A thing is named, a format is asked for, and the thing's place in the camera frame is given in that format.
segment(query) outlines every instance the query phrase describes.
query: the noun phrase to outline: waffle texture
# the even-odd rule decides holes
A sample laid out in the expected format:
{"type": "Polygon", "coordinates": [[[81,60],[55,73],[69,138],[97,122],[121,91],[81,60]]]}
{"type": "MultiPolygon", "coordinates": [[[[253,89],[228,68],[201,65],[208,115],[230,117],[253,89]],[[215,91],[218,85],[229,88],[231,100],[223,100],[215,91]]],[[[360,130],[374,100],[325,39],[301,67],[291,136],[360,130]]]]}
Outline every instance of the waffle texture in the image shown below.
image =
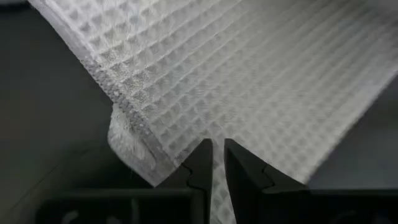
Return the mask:
{"type": "Polygon", "coordinates": [[[152,185],[212,138],[305,182],[398,70],[398,23],[357,0],[29,0],[114,101],[109,143],[152,185]]]}

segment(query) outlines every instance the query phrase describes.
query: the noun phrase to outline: dark gray background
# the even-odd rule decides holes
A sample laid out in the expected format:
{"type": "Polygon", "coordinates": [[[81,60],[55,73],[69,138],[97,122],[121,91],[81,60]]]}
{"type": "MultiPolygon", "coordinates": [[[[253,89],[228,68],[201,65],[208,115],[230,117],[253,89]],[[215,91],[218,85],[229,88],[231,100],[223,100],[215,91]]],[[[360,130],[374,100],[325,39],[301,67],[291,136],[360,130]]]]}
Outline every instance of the dark gray background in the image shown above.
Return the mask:
{"type": "MultiPolygon", "coordinates": [[[[112,102],[41,15],[0,7],[0,223],[72,187],[149,187],[110,149],[112,102]]],[[[398,186],[398,78],[308,183],[398,186]]]]}

